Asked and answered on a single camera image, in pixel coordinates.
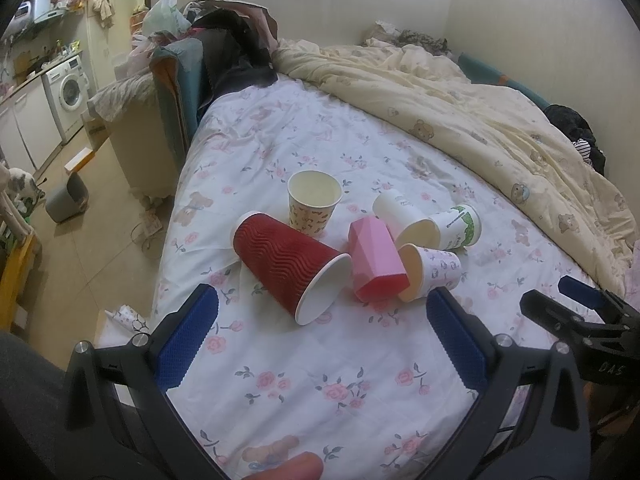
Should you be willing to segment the operator fingertip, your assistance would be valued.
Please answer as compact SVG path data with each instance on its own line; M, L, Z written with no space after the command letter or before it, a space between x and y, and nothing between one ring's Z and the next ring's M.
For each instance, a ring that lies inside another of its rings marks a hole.
M251 474L245 480L319 480L322 472L322 459L314 453L305 452L276 468Z

